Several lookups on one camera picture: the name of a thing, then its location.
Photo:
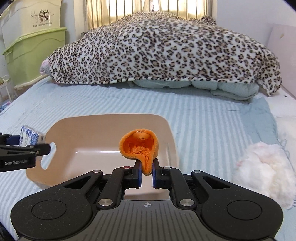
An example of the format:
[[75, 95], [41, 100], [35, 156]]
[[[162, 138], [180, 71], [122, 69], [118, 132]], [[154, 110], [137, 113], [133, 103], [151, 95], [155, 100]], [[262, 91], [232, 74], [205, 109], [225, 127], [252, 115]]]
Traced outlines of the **cream plastic storage box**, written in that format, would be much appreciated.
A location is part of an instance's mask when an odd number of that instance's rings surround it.
[[60, 27], [60, 0], [13, 1], [1, 14], [1, 31], [8, 47], [19, 37]]

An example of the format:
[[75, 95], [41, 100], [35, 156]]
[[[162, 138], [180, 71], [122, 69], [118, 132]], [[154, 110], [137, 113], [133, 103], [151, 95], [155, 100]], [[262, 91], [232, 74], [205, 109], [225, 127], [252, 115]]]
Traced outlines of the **blue white porcelain pattern box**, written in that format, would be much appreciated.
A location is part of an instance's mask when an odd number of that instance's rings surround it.
[[20, 147], [33, 146], [43, 144], [45, 141], [45, 134], [40, 133], [29, 126], [22, 126], [20, 133]]

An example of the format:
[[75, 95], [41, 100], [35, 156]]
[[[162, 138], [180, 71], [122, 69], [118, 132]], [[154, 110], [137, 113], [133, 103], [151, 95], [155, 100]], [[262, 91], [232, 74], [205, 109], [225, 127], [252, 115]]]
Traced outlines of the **white fluffy plush toy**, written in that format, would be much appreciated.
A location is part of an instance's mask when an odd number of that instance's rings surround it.
[[278, 144], [249, 145], [236, 163], [232, 182], [273, 199], [283, 209], [293, 206], [295, 173]]

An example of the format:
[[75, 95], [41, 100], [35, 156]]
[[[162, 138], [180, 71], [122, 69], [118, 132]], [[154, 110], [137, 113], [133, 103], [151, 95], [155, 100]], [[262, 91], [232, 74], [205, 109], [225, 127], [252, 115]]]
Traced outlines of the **beige plastic storage basket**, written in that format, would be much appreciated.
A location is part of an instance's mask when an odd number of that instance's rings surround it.
[[110, 174], [115, 168], [133, 166], [134, 161], [119, 152], [119, 141], [128, 132], [144, 128], [158, 137], [160, 166], [179, 167], [171, 128], [155, 114], [101, 114], [64, 118], [46, 133], [51, 145], [47, 156], [37, 157], [27, 177], [45, 189], [93, 170]]

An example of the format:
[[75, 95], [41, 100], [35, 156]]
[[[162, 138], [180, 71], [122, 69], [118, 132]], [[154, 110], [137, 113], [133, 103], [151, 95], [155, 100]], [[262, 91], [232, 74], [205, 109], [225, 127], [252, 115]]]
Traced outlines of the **leopard print blanket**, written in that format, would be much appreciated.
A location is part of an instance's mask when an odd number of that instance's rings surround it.
[[267, 96], [282, 84], [280, 62], [266, 46], [208, 16], [185, 20], [163, 11], [134, 13], [89, 30], [48, 58], [50, 76], [59, 84], [256, 83]]

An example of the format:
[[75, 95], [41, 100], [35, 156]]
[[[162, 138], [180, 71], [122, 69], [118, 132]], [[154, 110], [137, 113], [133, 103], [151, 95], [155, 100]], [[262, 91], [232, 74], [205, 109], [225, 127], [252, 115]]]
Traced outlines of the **white side shelf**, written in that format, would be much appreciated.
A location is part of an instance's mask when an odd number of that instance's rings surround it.
[[1, 77], [0, 85], [0, 106], [3, 111], [8, 105], [10, 105], [18, 97], [14, 84], [8, 75]]

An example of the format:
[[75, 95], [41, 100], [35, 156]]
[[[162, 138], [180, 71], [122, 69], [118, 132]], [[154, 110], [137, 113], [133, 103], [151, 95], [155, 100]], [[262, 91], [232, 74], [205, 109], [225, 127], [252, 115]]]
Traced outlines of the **light green quilt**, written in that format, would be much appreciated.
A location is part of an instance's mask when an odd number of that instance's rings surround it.
[[136, 80], [128, 81], [128, 85], [139, 86], [150, 89], [179, 89], [194, 87], [201, 90], [209, 90], [212, 95], [226, 97], [238, 101], [249, 100], [259, 92], [259, 85], [256, 83], [218, 83], [213, 81], [163, 81], [163, 80]]

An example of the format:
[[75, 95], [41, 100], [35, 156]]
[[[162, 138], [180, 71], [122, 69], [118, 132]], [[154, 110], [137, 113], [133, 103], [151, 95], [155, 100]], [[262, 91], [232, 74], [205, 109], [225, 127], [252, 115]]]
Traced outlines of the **white pillow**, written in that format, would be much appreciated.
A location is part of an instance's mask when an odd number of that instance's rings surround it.
[[282, 89], [274, 96], [264, 98], [275, 117], [280, 143], [292, 156], [295, 154], [295, 98]]

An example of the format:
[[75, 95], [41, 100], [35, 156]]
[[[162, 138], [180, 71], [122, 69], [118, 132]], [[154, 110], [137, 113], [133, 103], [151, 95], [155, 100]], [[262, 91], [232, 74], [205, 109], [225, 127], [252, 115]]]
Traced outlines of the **pink pillow under blanket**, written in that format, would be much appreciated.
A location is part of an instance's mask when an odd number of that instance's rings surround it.
[[41, 75], [51, 75], [49, 58], [46, 58], [40, 66], [40, 74]]

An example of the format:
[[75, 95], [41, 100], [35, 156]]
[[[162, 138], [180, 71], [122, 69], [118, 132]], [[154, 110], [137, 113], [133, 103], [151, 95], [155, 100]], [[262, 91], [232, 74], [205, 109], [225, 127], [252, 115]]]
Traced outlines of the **green plastic storage box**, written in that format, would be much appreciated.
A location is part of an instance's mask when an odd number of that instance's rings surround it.
[[53, 28], [23, 35], [3, 52], [9, 76], [15, 86], [26, 85], [41, 76], [41, 63], [65, 45], [66, 28]]

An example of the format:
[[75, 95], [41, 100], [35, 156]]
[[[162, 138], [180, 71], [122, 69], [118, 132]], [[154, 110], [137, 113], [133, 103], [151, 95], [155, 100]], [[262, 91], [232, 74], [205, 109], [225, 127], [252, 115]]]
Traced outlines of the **orange plush hat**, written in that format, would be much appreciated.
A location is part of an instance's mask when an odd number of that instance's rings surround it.
[[156, 134], [148, 129], [136, 129], [126, 133], [119, 142], [119, 151], [127, 159], [139, 160], [142, 173], [152, 174], [152, 164], [158, 156], [159, 141]]

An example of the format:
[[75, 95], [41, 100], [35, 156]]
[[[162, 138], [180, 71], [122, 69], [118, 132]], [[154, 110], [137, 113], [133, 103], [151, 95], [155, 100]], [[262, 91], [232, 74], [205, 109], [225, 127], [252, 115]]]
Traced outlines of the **metal bed headboard rails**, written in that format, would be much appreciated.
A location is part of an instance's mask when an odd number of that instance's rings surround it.
[[137, 12], [164, 11], [189, 19], [212, 15], [210, 0], [89, 0], [86, 19], [89, 29], [108, 25]]

